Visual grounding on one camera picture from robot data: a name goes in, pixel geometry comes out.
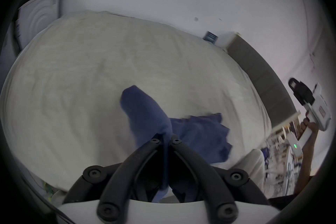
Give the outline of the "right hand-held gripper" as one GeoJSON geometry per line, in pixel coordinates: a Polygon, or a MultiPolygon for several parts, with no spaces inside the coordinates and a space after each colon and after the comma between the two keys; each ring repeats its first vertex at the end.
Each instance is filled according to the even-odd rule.
{"type": "MultiPolygon", "coordinates": [[[[311,122],[315,122],[319,130],[326,131],[330,123],[330,111],[321,96],[321,85],[316,83],[311,91],[303,82],[290,78],[288,86],[299,103],[306,109],[306,117],[311,122]]],[[[303,155],[302,148],[309,140],[311,133],[311,130],[307,129],[300,139],[297,139],[293,132],[288,133],[288,144],[296,158],[300,158],[303,155]]]]}

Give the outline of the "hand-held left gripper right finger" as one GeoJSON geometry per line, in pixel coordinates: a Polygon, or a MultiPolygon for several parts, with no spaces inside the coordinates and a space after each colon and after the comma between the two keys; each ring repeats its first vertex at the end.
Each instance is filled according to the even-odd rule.
{"type": "Polygon", "coordinates": [[[211,166],[179,139],[170,142],[170,188],[180,204],[203,202],[208,223],[234,223],[242,216],[262,223],[270,208],[245,170],[211,166]]]}

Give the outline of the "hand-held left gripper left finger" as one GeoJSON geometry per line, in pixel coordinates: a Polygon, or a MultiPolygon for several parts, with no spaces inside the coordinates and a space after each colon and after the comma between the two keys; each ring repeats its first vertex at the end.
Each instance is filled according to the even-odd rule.
{"type": "Polygon", "coordinates": [[[162,143],[152,138],[124,162],[107,167],[89,166],[74,183],[63,205],[99,200],[96,215],[102,222],[126,222],[133,184],[162,143]]]}

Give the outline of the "person's right hand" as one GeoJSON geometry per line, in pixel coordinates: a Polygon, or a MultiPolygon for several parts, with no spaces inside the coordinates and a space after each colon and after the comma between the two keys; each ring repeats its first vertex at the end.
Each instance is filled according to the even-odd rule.
{"type": "Polygon", "coordinates": [[[316,140],[318,135],[318,126],[315,122],[311,122],[308,117],[305,117],[300,123],[300,134],[303,135],[304,131],[311,130],[310,140],[316,140]]]}

